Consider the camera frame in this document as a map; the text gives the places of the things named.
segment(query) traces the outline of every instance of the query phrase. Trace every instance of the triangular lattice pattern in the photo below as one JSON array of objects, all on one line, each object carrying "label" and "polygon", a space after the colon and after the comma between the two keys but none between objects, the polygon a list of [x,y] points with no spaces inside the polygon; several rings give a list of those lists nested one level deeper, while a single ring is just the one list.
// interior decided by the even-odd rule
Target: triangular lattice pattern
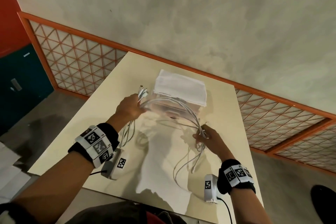
[{"label": "triangular lattice pattern", "polygon": [[324,117],[236,89],[249,144],[267,150]]},{"label": "triangular lattice pattern", "polygon": [[126,54],[34,21],[30,24],[62,89],[92,95]]},{"label": "triangular lattice pattern", "polygon": [[277,155],[336,172],[336,125],[289,146]]}]

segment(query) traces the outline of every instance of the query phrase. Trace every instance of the teal door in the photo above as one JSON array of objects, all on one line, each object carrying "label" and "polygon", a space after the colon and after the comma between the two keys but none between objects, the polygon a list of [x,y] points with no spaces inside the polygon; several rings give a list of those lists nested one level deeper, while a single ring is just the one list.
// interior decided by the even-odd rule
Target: teal door
[{"label": "teal door", "polygon": [[0,135],[53,90],[31,44],[0,58]]}]

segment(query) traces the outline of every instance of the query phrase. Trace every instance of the orange metal frame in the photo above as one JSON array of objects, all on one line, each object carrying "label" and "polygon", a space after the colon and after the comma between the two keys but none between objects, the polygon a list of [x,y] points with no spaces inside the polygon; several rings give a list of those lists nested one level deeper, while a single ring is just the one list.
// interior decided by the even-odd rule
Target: orange metal frame
[{"label": "orange metal frame", "polygon": [[67,32],[67,33],[70,33],[70,34],[80,36],[84,39],[89,39],[89,40],[92,40],[94,42],[104,44],[106,46],[110,46],[112,48],[117,48],[117,49],[120,49],[122,51],[129,51],[129,52],[137,53],[139,55],[142,55],[142,56],[145,56],[145,57],[148,57],[148,58],[151,58],[151,59],[155,59],[155,60],[170,64],[170,65],[173,65],[173,66],[176,66],[176,67],[180,67],[182,69],[186,69],[188,71],[198,73],[198,74],[213,78],[215,80],[219,80],[221,82],[226,82],[226,83],[229,83],[229,84],[235,86],[235,88],[237,88],[237,89],[240,89],[240,90],[252,93],[252,94],[256,94],[258,96],[261,96],[261,97],[264,97],[264,98],[267,98],[267,99],[271,99],[273,101],[276,101],[276,102],[279,102],[279,103],[282,103],[282,104],[286,104],[288,106],[294,106],[294,107],[302,109],[304,111],[308,111],[308,112],[311,112],[313,114],[317,114],[317,115],[325,117],[325,119],[322,120],[321,122],[319,122],[317,124],[314,124],[311,127],[305,129],[304,131],[302,131],[302,132],[286,139],[285,141],[271,147],[267,151],[259,150],[259,149],[253,148],[251,146],[250,146],[250,149],[252,151],[260,153],[260,154],[267,154],[268,156],[271,156],[271,157],[274,157],[274,158],[277,158],[277,159],[290,161],[292,163],[299,164],[301,166],[305,166],[305,167],[308,167],[308,168],[311,168],[311,169],[314,169],[314,170],[319,170],[319,171],[322,171],[324,173],[336,176],[336,173],[334,173],[332,171],[325,170],[325,169],[322,169],[322,168],[319,168],[319,167],[314,167],[314,166],[305,164],[303,162],[295,161],[295,160],[292,160],[292,159],[289,159],[289,158],[286,158],[286,157],[282,157],[282,156],[279,156],[279,155],[276,154],[280,150],[283,150],[284,148],[286,148],[290,145],[293,145],[294,143],[296,143],[298,141],[301,141],[301,140],[317,133],[318,131],[323,130],[324,128],[330,126],[331,124],[336,123],[336,115],[335,114],[328,113],[328,112],[325,112],[325,111],[321,111],[321,110],[318,110],[318,109],[315,109],[313,107],[309,107],[309,106],[306,106],[306,105],[302,105],[300,103],[296,103],[296,102],[293,102],[291,100],[284,99],[284,98],[275,96],[273,94],[269,94],[267,92],[254,89],[252,87],[249,87],[249,86],[237,83],[237,82],[233,82],[231,80],[228,80],[228,79],[225,79],[225,78],[222,78],[222,77],[219,77],[219,76],[207,73],[207,72],[203,72],[201,70],[198,70],[198,69],[195,69],[195,68],[192,68],[192,67],[188,67],[186,65],[182,65],[182,64],[176,63],[174,61],[170,61],[170,60],[155,56],[153,54],[149,54],[147,52],[143,52],[143,51],[128,47],[128,46],[123,45],[123,44],[119,44],[119,43],[116,43],[116,42],[113,42],[113,41],[110,41],[110,40],[107,40],[107,39],[104,39],[104,38],[101,38],[101,37],[98,37],[98,36],[95,36],[95,35],[91,35],[89,33],[83,32],[83,31],[79,31],[79,30],[76,30],[76,29],[73,29],[73,28],[70,28],[70,27],[52,22],[52,21],[48,21],[46,19],[31,15],[31,14],[27,14],[27,13],[24,13],[24,12],[18,12],[18,15],[19,15],[19,17],[22,21],[22,24],[23,24],[23,26],[24,26],[24,28],[25,28],[28,36],[29,36],[29,39],[31,40],[31,42],[32,42],[32,44],[33,44],[33,46],[36,50],[36,53],[37,53],[38,57],[40,58],[42,66],[44,67],[44,69],[45,69],[45,71],[48,75],[48,78],[49,78],[49,80],[50,80],[50,82],[53,85],[55,90],[58,90],[58,91],[61,91],[63,93],[70,94],[70,95],[73,95],[73,96],[76,96],[76,97],[80,97],[80,98],[85,99],[85,100],[87,100],[89,98],[88,96],[78,94],[78,93],[75,93],[75,92],[71,92],[69,90],[64,90],[64,89],[61,89],[57,86],[56,80],[54,79],[53,73],[51,72],[51,69],[50,69],[50,67],[49,67],[49,65],[46,61],[46,58],[45,58],[44,53],[43,53],[43,51],[40,47],[40,44],[39,44],[38,40],[36,39],[36,36],[34,35],[34,32],[33,32],[32,28],[30,26],[29,20],[35,21],[35,22],[40,23],[40,24],[44,24],[44,25],[49,26],[49,27],[53,27],[55,29],[58,29],[58,30],[61,30],[61,31],[64,31],[64,32]]}]

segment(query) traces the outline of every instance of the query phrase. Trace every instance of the black power cord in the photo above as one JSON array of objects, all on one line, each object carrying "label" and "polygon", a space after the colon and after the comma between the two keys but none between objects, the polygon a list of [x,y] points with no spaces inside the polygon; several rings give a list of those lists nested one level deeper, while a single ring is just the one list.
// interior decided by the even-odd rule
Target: black power cord
[{"label": "black power cord", "polygon": [[103,171],[95,172],[95,173],[92,173],[92,174],[90,174],[90,175],[95,175],[95,174],[100,174],[100,173],[107,173],[107,170],[103,170]]},{"label": "black power cord", "polygon": [[217,199],[219,199],[219,200],[223,201],[223,202],[224,202],[224,204],[226,205],[227,211],[229,212],[230,221],[231,221],[231,224],[232,224],[231,213],[230,213],[230,210],[229,210],[229,207],[228,207],[228,205],[225,203],[225,201],[224,201],[223,199],[221,199],[221,198],[219,198],[219,197],[217,197]]}]

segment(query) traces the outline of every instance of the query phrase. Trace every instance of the gray concrete floor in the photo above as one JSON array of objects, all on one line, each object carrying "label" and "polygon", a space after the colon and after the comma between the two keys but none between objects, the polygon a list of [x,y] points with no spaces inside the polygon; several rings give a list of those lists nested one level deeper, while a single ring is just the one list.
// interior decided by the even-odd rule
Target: gray concrete floor
[{"label": "gray concrete floor", "polygon": [[[53,92],[2,135],[0,141],[23,156],[22,168],[27,171],[84,103],[82,99]],[[275,224],[322,224],[310,200],[310,189],[322,184],[336,191],[336,177],[254,152],[252,157],[264,207]],[[57,223],[65,223],[88,207],[121,200],[82,189]],[[183,218],[188,224],[198,222]]]}]

